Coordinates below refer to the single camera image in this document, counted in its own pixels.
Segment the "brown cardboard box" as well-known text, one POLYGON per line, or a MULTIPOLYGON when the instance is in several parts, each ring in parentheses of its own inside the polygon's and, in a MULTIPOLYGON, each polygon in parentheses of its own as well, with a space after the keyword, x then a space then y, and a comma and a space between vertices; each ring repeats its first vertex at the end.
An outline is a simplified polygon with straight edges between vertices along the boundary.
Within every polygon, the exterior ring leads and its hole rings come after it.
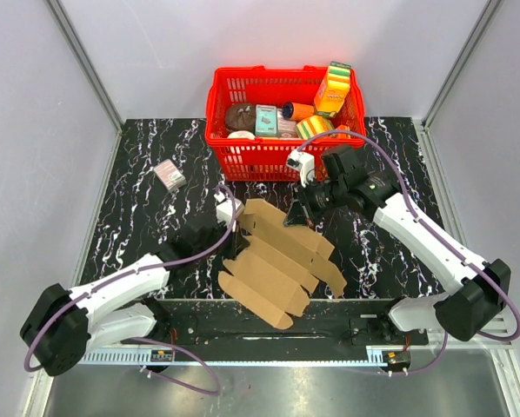
POLYGON ((237 222, 248 234, 235 259, 223 261, 220 288, 273 328, 293 325, 310 304, 318 283, 336 298, 347 285, 330 261, 334 246, 307 226, 283 224, 285 213, 263 199, 249 199, 237 222))

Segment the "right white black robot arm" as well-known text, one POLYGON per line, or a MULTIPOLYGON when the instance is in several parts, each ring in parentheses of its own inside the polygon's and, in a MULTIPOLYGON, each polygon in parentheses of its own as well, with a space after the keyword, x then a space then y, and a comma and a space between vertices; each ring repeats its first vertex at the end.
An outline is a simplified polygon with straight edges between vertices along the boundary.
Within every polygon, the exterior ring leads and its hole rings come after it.
POLYGON ((328 177, 318 181, 312 155, 288 155, 299 180, 284 225, 313 227, 325 213, 346 207, 399 240, 442 285, 441 294, 392 302, 377 323, 382 341, 396 344, 419 328, 469 341, 505 308, 498 291, 509 290, 511 271, 504 261, 488 262, 457 242, 403 195, 395 178, 368 173, 351 146, 325 150, 322 161, 328 177))

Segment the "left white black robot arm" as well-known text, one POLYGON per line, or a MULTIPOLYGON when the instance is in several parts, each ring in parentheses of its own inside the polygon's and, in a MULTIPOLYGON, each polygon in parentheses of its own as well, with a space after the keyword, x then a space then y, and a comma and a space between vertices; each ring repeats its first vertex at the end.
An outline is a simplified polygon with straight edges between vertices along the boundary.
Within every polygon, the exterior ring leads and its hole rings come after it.
POLYGON ((66 289, 56 283, 37 299, 20 329, 28 348, 24 368, 64 374, 87 353, 112 343, 168 338, 168 315, 145 296, 210 255, 234 260, 249 242, 237 226, 195 222, 183 227, 157 250, 89 284, 66 289))

